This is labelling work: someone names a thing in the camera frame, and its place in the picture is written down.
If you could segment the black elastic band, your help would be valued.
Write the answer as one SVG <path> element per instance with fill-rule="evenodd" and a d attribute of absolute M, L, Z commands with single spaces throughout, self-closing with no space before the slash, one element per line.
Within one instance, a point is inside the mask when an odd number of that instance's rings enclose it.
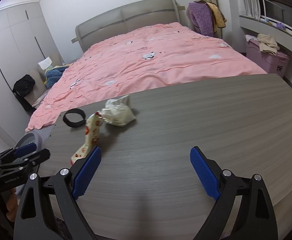
<path fill-rule="evenodd" d="M 86 114 L 79 108 L 66 111 L 63 115 L 63 122 L 70 128 L 79 128 L 86 124 Z"/>

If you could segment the red yellow snack wrapper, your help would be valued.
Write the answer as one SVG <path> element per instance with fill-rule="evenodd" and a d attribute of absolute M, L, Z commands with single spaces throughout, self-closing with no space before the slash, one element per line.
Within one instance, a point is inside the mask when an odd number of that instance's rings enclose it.
<path fill-rule="evenodd" d="M 99 135 L 100 135 L 100 127 L 102 123 L 103 123 L 103 118 L 99 111 L 92 114 L 86 120 L 85 143 L 71 157 L 70 159 L 71 165 L 74 165 L 74 163 L 77 160 L 85 158 L 91 152 L 92 148 L 97 145 Z"/>

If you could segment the written paper ball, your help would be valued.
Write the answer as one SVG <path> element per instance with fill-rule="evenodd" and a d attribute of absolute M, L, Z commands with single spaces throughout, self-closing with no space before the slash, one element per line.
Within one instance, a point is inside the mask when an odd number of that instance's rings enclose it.
<path fill-rule="evenodd" d="M 124 127 L 135 120 L 135 114 L 130 107 L 130 96 L 109 99 L 100 111 L 103 120 L 113 126 Z"/>

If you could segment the grey perforated laundry basket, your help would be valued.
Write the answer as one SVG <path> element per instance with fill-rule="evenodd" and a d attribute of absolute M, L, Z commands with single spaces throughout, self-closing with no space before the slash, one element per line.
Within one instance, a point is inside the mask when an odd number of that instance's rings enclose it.
<path fill-rule="evenodd" d="M 28 144 L 35 143 L 36 151 L 40 151 L 43 148 L 43 138 L 35 130 L 27 132 L 15 145 L 15 148 L 20 148 Z"/>

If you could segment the magazine on chair seat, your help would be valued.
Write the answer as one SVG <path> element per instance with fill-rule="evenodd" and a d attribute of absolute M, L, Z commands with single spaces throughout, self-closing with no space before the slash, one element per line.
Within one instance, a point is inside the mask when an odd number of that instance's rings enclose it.
<path fill-rule="evenodd" d="M 46 90 L 32 105 L 33 108 L 37 109 L 41 103 L 43 102 L 43 100 L 45 99 L 45 97 L 47 96 L 48 94 L 48 90 Z"/>

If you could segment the black clothing on chair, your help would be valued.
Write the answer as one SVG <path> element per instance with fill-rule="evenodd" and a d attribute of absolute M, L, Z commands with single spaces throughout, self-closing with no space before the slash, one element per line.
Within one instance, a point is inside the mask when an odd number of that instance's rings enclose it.
<path fill-rule="evenodd" d="M 25 99 L 25 97 L 33 91 L 34 85 L 35 80 L 30 75 L 26 74 L 13 86 L 12 92 L 26 112 L 34 110 L 32 105 Z"/>

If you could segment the beige chair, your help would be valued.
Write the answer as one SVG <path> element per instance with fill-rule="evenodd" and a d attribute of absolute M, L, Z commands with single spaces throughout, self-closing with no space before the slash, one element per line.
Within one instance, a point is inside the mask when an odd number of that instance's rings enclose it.
<path fill-rule="evenodd" d="M 52 60 L 53 67 L 62 65 L 62 58 L 58 52 L 51 53 L 50 59 Z M 28 74 L 34 79 L 35 85 L 33 87 L 33 91 L 28 94 L 25 99 L 30 105 L 33 105 L 35 101 L 47 91 L 44 84 L 45 74 L 39 65 L 37 65 L 37 68 L 31 69 Z"/>

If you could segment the blue blanket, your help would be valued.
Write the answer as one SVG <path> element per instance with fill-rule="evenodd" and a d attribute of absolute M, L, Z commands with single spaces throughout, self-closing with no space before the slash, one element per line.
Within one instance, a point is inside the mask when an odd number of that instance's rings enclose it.
<path fill-rule="evenodd" d="M 45 87 L 51 89 L 53 85 L 62 77 L 63 72 L 69 68 L 69 66 L 55 66 L 53 68 L 47 68 L 45 71 Z"/>

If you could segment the white tissue pack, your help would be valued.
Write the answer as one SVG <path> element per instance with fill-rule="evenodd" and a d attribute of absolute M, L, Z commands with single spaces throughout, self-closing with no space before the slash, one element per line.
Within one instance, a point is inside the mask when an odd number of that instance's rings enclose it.
<path fill-rule="evenodd" d="M 47 68 L 52 66 L 52 64 L 53 64 L 53 61 L 52 61 L 52 59 L 50 59 L 50 57 L 47 57 L 46 59 L 44 59 L 43 61 L 40 61 L 38 63 L 40 69 L 42 69 L 42 70 L 46 70 Z"/>

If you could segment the grey bed with headboard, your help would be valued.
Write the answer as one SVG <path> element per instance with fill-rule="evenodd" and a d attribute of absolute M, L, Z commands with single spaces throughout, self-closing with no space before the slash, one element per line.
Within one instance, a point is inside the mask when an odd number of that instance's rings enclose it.
<path fill-rule="evenodd" d="M 180 23 L 175 0 L 144 0 L 104 12 L 76 27 L 84 53 L 94 44 L 139 28 Z"/>

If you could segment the pink storage box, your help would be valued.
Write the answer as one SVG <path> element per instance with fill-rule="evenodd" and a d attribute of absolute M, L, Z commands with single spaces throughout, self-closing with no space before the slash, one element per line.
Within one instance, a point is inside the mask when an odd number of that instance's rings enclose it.
<path fill-rule="evenodd" d="M 252 38 L 246 42 L 246 56 L 268 74 L 277 74 L 281 78 L 284 77 L 290 61 L 289 56 L 281 51 L 278 51 L 276 55 L 260 52 L 258 41 Z"/>

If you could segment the pink duvet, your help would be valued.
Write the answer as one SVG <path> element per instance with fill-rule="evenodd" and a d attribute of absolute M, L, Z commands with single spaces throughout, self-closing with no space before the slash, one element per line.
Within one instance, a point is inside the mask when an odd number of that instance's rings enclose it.
<path fill-rule="evenodd" d="M 92 45 L 32 114 L 27 130 L 53 125 L 69 109 L 143 90 L 264 70 L 219 38 L 179 23 L 157 24 Z"/>

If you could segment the beige cloth on box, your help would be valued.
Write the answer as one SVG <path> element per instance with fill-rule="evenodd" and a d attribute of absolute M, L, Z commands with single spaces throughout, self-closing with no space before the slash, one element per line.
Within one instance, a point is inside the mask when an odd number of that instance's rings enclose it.
<path fill-rule="evenodd" d="M 274 56 L 277 55 L 277 52 L 279 51 L 280 48 L 275 39 L 271 35 L 258 34 L 257 40 L 259 43 L 260 52 L 270 53 Z"/>

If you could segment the yellow orange garment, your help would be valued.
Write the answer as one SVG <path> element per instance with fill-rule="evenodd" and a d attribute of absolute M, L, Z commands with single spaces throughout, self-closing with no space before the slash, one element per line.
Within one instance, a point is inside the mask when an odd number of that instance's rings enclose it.
<path fill-rule="evenodd" d="M 212 12 L 213 32 L 216 33 L 218 28 L 222 29 L 226 27 L 227 19 L 216 4 L 212 2 L 206 2 L 206 4 Z"/>

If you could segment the purple fuzzy garment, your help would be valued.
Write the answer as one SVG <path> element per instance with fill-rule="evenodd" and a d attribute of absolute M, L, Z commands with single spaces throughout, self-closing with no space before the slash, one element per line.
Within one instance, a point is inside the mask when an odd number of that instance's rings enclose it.
<path fill-rule="evenodd" d="M 203 36 L 214 36 L 212 13 L 206 2 L 190 2 L 189 16 L 194 29 Z"/>

